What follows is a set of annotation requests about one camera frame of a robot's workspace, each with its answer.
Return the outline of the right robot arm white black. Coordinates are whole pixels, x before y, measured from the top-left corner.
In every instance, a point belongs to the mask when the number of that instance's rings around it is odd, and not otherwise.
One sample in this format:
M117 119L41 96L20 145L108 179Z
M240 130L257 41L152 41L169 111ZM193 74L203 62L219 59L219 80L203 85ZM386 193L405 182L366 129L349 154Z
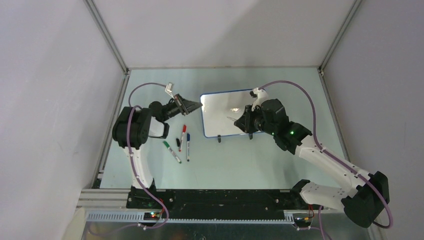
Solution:
M260 106L246 105L234 125L249 135L263 132L273 137L283 151L298 156L327 173L338 187L300 180L292 189L291 204L297 209L321 205L343 211L356 225L368 228L390 201L389 181L380 171L369 173L347 160L340 159L315 140L303 125L290 121L278 99L264 101Z

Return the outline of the blue-framed whiteboard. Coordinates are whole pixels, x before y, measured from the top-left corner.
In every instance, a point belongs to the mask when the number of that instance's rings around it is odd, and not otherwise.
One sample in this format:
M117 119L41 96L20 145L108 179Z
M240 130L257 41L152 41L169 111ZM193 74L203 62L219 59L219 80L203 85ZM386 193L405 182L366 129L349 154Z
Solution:
M252 89L204 93L200 96L203 134L206 138L245 135L227 117L239 119L247 105L252 105Z

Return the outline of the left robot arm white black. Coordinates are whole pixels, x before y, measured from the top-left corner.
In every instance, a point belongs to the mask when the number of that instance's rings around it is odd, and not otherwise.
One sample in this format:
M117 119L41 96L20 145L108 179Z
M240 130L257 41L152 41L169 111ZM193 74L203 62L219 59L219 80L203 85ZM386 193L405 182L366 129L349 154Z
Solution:
M112 128L112 139L118 143L131 166L131 188L143 190L138 201L145 208L153 208L158 202L158 194L149 188L154 183L146 157L142 156L143 146L149 138L166 139L170 125L167 120L177 116L187 116L200 109L202 103L187 100L180 94L174 95L166 104L153 101L148 107L125 106Z

